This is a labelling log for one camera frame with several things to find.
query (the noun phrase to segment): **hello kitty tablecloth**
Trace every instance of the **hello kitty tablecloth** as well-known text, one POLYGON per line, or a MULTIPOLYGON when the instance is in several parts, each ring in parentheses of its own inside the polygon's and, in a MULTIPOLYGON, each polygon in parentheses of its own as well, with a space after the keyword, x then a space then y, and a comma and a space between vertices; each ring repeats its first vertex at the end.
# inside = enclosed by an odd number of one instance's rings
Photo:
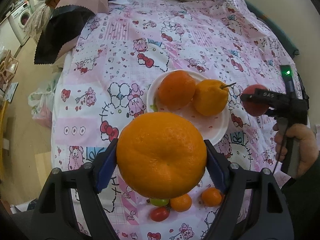
MULTIPOLYGON (((186 69, 225 83, 237 82, 229 89, 229 128, 215 145, 217 151, 245 169, 273 169, 274 120, 251 117, 240 103, 243 89, 256 83, 285 92, 281 64, 292 65, 301 97, 294 62, 270 29, 243 0, 128 1, 110 3, 109 15, 88 20, 71 65, 63 69, 53 111, 52 165, 74 170, 92 162, 132 119, 146 112, 147 91, 158 75, 186 69)), ((277 174, 281 185, 287 177, 277 174)), ((218 211, 199 198, 212 186, 206 172, 189 193, 192 207, 171 212, 160 223, 150 220, 154 206, 126 185, 118 169, 99 197, 120 239, 201 239, 218 211)), ((90 234, 77 192, 72 195, 79 228, 90 234)), ((246 215, 249 195, 239 220, 246 215)))

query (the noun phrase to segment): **white plate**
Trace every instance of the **white plate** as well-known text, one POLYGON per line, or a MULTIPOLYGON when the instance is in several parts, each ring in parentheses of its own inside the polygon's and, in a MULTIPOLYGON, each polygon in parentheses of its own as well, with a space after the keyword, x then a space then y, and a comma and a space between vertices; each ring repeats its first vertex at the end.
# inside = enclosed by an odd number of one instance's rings
MULTIPOLYGON (((190 70, 183 70, 189 73, 192 76, 196 84, 205 80, 203 75, 190 71, 190 70)), ((162 80, 170 73, 165 72, 158 76, 153 83, 151 84, 148 93, 147 93, 147 112, 172 112, 181 117, 189 120, 202 134, 203 139, 209 139, 212 145, 217 144, 222 137, 225 135, 228 124, 229 124, 229 112, 227 107, 224 110, 216 115, 216 116, 203 116, 199 114, 193 107, 191 103, 185 106, 182 109, 169 111, 166 106, 161 104, 159 97, 158 97, 158 87, 160 86, 162 80)))

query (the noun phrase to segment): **black sleeve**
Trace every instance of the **black sleeve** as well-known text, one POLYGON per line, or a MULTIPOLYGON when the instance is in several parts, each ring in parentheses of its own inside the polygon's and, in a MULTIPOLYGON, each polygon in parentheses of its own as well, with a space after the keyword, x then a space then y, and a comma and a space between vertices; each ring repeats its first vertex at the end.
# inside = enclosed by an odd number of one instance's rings
POLYGON ((284 184, 281 191, 286 197, 295 239, 301 239, 319 215, 320 157, 303 176, 297 180, 290 179, 284 184))

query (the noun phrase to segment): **metal screw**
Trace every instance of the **metal screw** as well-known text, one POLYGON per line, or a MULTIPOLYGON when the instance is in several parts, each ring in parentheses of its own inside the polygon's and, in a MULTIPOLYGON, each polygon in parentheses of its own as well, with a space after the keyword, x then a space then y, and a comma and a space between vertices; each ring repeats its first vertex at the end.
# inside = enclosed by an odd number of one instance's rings
POLYGON ((262 172, 266 175, 269 175, 271 173, 271 170, 269 170, 268 168, 263 168, 262 172))
POLYGON ((52 174, 58 174, 60 171, 61 171, 60 168, 54 168, 54 169, 51 171, 51 173, 52 173, 52 174))
POLYGON ((92 167, 92 163, 85 163, 85 164, 83 164, 83 167, 85 169, 90 169, 92 167))
POLYGON ((230 167, 231 167, 232 169, 234 169, 234 170, 237 170, 237 169, 239 169, 239 164, 238 164, 238 163, 231 163, 231 164, 230 164, 230 167))

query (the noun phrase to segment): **red apple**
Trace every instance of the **red apple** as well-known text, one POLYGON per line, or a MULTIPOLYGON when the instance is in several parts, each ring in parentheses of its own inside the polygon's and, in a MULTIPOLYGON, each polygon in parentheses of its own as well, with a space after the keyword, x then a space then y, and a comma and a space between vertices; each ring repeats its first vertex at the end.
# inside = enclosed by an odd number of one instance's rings
MULTIPOLYGON (((265 86, 260 85, 260 84, 256 84, 256 85, 251 85, 248 86, 242 94, 254 94, 254 91, 256 88, 260 88, 260 89, 266 89, 268 90, 265 86)), ((256 104, 253 102, 242 102, 242 105, 244 107, 244 109, 247 111, 247 113, 249 115, 252 116, 260 116, 265 114, 265 112, 269 109, 268 105, 265 104, 256 104)))

